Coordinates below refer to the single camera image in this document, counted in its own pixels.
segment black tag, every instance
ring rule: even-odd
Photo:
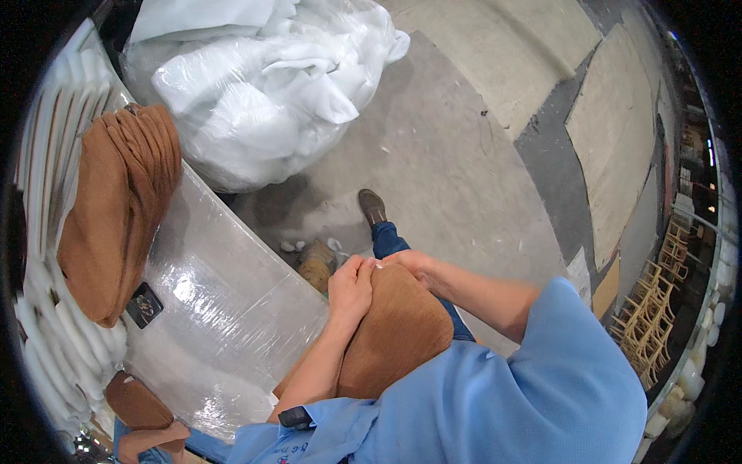
[[[142,282],[126,304],[126,312],[137,323],[138,328],[143,329],[162,312],[162,303],[149,284]]]

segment wooden board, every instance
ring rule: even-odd
[[[603,281],[600,282],[600,285],[598,285],[597,290],[593,294],[593,314],[599,320],[608,308],[611,307],[611,303],[616,299],[618,294],[620,261],[619,257],[614,259],[611,268],[608,270],[608,274],[605,275]]]
[[[654,26],[643,18],[644,12],[640,8],[642,7],[627,8],[621,13],[621,19],[639,53],[639,60],[651,87],[651,101],[654,102],[660,90],[662,54],[657,48],[657,41],[654,39],[657,35],[654,32]]]
[[[422,31],[453,61],[510,140],[600,40],[577,0],[379,3],[395,27]]]
[[[611,259],[649,171],[652,108],[637,50],[617,24],[595,52],[566,123],[588,189],[598,272]]]

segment brown cushion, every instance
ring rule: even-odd
[[[402,266],[375,269],[371,285],[371,308],[346,350],[338,397],[378,398],[392,383],[448,348],[453,339],[453,322],[446,309]],[[278,398],[311,349],[273,390]]]
[[[173,422],[173,413],[139,380],[120,370],[105,389],[105,401],[121,422],[131,430],[162,430]],[[186,440],[173,440],[159,445],[169,453],[179,453]]]

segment brown shoe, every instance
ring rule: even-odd
[[[384,210],[384,202],[376,193],[369,189],[361,189],[358,192],[358,204],[361,211],[369,221],[369,226],[374,227],[380,222],[387,222],[387,213]]]

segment brown upholstery fabric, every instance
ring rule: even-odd
[[[378,398],[392,383],[448,348],[453,338],[446,309],[402,266],[375,269],[371,285],[371,308],[346,350],[338,397]],[[311,349],[273,390],[277,397]]]
[[[77,197],[57,252],[80,310],[103,327],[116,324],[139,285],[180,180],[180,144],[165,107],[127,108],[103,114],[82,137]]]
[[[120,370],[105,389],[105,401],[121,422],[132,430],[162,430],[173,422],[173,414],[139,380]],[[159,445],[169,453],[178,453],[186,440],[173,440]]]

